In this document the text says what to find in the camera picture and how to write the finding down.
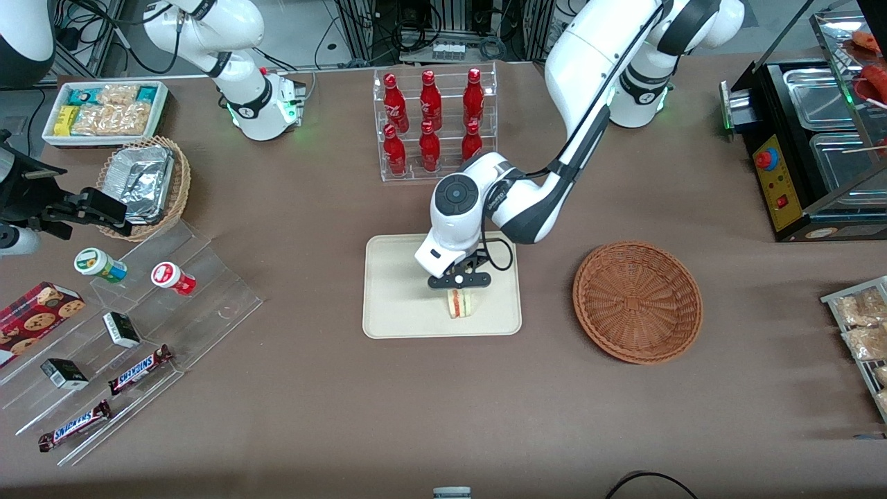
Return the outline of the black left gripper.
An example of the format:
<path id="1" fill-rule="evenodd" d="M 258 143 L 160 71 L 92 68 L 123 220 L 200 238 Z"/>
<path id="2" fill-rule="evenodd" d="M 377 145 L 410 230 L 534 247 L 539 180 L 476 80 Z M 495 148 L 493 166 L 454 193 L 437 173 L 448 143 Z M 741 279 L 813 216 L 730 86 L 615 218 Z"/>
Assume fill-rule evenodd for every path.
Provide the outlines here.
<path id="1" fill-rule="evenodd" d="M 474 252 L 468 258 L 457 264 L 451 265 L 441 277 L 430 276 L 428 278 L 428 287 L 431 290 L 446 290 L 446 298 L 452 298 L 451 290 L 463 290 L 463 288 L 471 288 L 470 300 L 477 300 L 478 288 L 485 288 L 491 285 L 491 275 L 488 272 L 480 272 L 479 269 L 490 262 L 488 252 Z"/>

